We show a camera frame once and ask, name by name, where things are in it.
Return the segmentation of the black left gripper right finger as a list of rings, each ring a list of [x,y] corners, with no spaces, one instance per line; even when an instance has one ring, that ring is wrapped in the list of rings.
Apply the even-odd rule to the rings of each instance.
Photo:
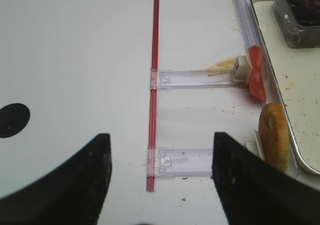
[[[213,138],[212,179],[230,225],[318,225],[320,192],[267,164],[226,132]]]

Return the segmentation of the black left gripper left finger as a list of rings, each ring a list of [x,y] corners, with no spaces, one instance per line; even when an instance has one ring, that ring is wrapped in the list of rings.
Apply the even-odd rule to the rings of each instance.
[[[111,176],[111,138],[100,133],[52,172],[2,198],[0,223],[96,225]]]

